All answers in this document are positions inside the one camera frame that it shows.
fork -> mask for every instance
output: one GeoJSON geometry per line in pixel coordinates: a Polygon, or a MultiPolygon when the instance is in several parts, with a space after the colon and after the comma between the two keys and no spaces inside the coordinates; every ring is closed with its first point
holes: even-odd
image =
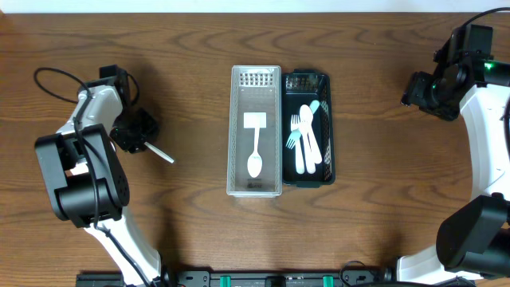
{"type": "Polygon", "coordinates": [[[301,133],[299,131],[299,123],[300,117],[297,115],[292,115],[290,121],[290,130],[291,134],[288,137],[287,144],[285,145],[287,148],[293,149],[296,148],[296,172],[300,175],[304,173],[304,163],[303,163],[303,153],[301,151],[301,133]]]}

black tray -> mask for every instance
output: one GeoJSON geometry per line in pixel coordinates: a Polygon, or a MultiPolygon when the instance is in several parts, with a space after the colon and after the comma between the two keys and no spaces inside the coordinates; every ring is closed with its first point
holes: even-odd
{"type": "Polygon", "coordinates": [[[328,75],[314,70],[295,69],[293,73],[282,75],[281,87],[284,184],[297,187],[320,187],[324,184],[332,184],[335,182],[335,145],[333,143],[332,97],[328,75]],[[313,100],[320,102],[319,109],[314,114],[312,130],[316,136],[323,161],[316,165],[314,174],[310,175],[305,171],[300,175],[296,172],[295,149],[286,148],[285,144],[291,133],[291,116],[299,114],[301,105],[310,104],[313,100]]]}

white plastic fork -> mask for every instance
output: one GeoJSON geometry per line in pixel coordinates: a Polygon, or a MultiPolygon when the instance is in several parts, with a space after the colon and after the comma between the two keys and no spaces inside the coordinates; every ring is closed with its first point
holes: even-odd
{"type": "Polygon", "coordinates": [[[296,147],[296,172],[300,175],[304,173],[304,162],[303,162],[303,152],[301,151],[301,133],[299,131],[300,127],[300,117],[298,115],[292,115],[290,121],[290,130],[292,131],[291,136],[288,138],[292,139],[291,146],[296,147]]]}

wood grain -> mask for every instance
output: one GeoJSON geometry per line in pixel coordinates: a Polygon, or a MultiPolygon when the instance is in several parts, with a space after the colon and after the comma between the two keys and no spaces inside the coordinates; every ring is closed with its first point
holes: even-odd
{"type": "MultiPolygon", "coordinates": [[[[33,143],[74,109],[32,81],[53,66],[90,81],[118,64],[140,84],[176,158],[118,152],[130,208],[172,266],[216,270],[339,269],[391,263],[434,244],[471,193],[463,120],[440,121],[399,100],[414,71],[467,14],[90,14],[0,18],[0,285],[72,286],[116,270],[96,240],[51,211],[33,143]],[[276,199],[226,195],[232,65],[318,69],[331,77],[336,182],[285,187],[276,199]]],[[[510,15],[493,54],[510,61],[510,15]]],[[[45,75],[56,92],[77,85],[45,75]]],[[[508,280],[486,286],[506,285],[508,280]]]]}

